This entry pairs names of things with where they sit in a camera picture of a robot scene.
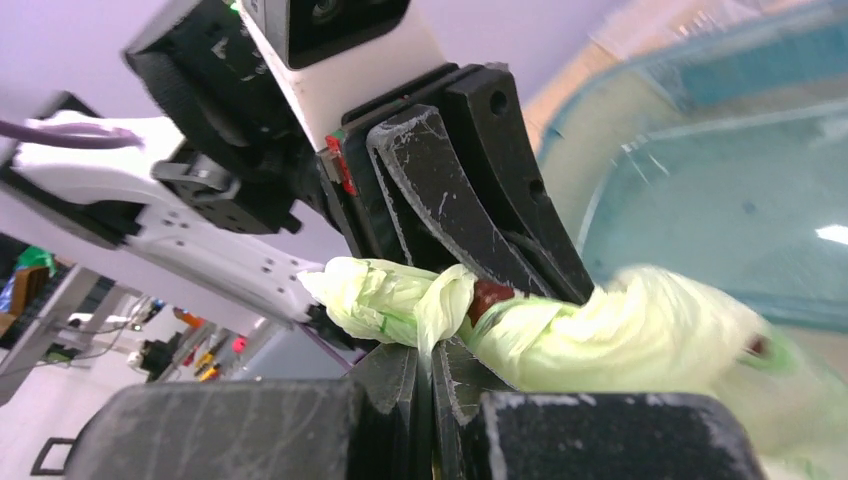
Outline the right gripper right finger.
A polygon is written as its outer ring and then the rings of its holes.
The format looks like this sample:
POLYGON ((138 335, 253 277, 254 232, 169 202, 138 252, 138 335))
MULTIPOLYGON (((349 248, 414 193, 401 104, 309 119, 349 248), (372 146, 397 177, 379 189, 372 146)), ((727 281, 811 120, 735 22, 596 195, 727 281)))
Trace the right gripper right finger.
POLYGON ((433 351, 444 479, 763 479, 717 400, 679 393, 526 394, 452 338, 433 351))

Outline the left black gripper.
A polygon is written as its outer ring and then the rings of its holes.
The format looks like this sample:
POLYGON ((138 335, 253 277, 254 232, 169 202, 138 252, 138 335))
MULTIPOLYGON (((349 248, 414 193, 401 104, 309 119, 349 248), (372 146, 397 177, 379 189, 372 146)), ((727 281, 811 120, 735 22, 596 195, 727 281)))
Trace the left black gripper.
POLYGON ((513 75, 463 75, 444 65, 343 116, 320 153, 333 220, 359 258, 456 259, 586 303, 594 284, 545 188, 513 75))

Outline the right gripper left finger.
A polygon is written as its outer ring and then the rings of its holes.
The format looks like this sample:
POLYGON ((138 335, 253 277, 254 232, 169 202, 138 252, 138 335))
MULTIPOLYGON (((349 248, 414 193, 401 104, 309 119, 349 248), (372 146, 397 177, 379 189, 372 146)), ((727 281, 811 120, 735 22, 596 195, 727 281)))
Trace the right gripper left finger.
POLYGON ((70 479, 413 479, 416 352, 373 350, 336 380, 163 383, 113 396, 70 479))

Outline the light green plastic bag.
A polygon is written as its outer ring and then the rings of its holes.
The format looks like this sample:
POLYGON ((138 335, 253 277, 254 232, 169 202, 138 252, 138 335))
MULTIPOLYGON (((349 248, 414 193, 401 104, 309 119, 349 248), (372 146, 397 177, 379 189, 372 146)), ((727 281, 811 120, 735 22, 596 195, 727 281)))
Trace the light green plastic bag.
POLYGON ((458 336, 526 392, 686 392, 723 403, 773 479, 847 475, 847 385, 726 293, 656 267, 620 270, 576 305, 478 278, 337 257, 298 276, 358 339, 416 348, 458 336))

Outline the teal plastic bin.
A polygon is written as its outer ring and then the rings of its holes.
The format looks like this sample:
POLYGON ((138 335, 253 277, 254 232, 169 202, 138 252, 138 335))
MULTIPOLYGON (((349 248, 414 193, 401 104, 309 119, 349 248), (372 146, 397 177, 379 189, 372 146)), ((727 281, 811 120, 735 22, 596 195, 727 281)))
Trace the teal plastic bin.
POLYGON ((636 263, 847 329, 847 5, 637 1, 537 153, 592 278, 636 263))

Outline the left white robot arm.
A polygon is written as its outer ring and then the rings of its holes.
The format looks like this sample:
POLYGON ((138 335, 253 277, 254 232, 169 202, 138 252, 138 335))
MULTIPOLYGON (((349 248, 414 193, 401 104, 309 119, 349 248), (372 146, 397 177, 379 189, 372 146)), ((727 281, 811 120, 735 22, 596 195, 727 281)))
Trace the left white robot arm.
POLYGON ((71 95, 2 161, 5 193, 269 319, 319 314, 296 201, 357 257, 454 263, 582 303, 593 283, 549 198, 513 76, 447 61, 413 1, 171 1, 124 53, 160 108, 71 95))

